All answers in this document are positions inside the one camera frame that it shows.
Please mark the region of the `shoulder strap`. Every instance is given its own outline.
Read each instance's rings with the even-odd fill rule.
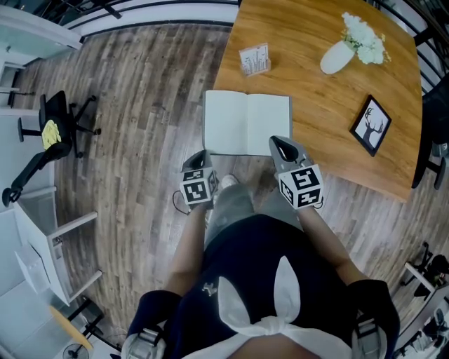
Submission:
[[[387,335],[374,318],[358,312],[357,327],[352,332],[352,359],[384,359]]]

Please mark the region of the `wrist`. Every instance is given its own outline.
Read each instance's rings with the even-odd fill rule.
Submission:
[[[298,208],[298,209],[296,210],[296,212],[297,212],[299,215],[307,215],[307,214],[309,214],[309,213],[315,212],[315,209],[314,209],[314,206],[310,205],[309,207]]]
[[[198,203],[195,208],[192,210],[192,213],[206,213],[208,209],[209,202]]]

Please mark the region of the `person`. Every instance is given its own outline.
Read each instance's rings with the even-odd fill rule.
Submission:
[[[356,268],[315,209],[294,211],[275,189],[255,213],[234,176],[221,185],[206,234],[208,205],[190,212],[122,358],[390,358],[399,319],[387,284]],[[373,332],[380,347],[370,357],[358,340]]]

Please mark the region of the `blank page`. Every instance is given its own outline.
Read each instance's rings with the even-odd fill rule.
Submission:
[[[273,135],[291,136],[290,97],[248,95],[248,154],[270,156]]]
[[[246,94],[206,91],[204,148],[216,154],[247,154]]]

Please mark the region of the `office chair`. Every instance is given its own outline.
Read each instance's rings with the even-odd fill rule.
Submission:
[[[56,143],[53,143],[44,152],[36,154],[27,164],[25,169],[13,181],[11,188],[4,189],[1,200],[6,207],[8,207],[10,202],[16,202],[19,199],[26,183],[28,183],[31,177],[33,177],[38,170],[41,170],[48,162],[56,161],[67,156],[72,150],[72,147],[74,147],[75,156],[77,158],[83,157],[83,153],[78,152],[76,132],[81,131],[92,135],[100,135],[101,129],[94,131],[88,130],[87,128],[81,127],[78,122],[89,102],[96,100],[95,96],[90,96],[76,116],[74,116],[73,108],[76,104],[71,103],[69,105],[69,111],[67,111],[67,102],[64,91],[58,92],[49,101],[46,101],[45,95],[42,95],[41,109],[39,110],[40,131],[22,128],[22,119],[19,118],[18,132],[19,140],[21,142],[24,141],[24,136],[41,136],[50,120],[53,122],[51,124],[55,124],[58,128],[60,141],[58,140]]]
[[[432,252],[429,251],[429,244],[428,244],[427,242],[424,242],[424,243],[422,244],[422,247],[424,247],[424,256],[422,257],[421,264],[418,264],[418,265],[412,264],[412,265],[413,265],[413,267],[415,267],[415,269],[416,269],[419,273],[424,274],[424,273],[426,273],[426,271],[427,271],[427,270],[426,270],[426,267],[427,267],[427,265],[429,264],[430,259],[434,256],[434,254],[433,254]],[[405,281],[402,281],[402,282],[401,282],[401,286],[406,287],[406,286],[409,285],[415,278],[416,278],[415,276],[412,276],[412,277],[411,277],[409,280],[407,280],[406,282],[405,282]]]
[[[420,152],[416,165],[412,188],[420,184],[426,168],[436,173],[434,188],[439,189],[446,169],[445,158],[439,165],[429,160],[432,143],[447,144],[449,142],[449,75],[425,94],[422,98],[422,127]]]

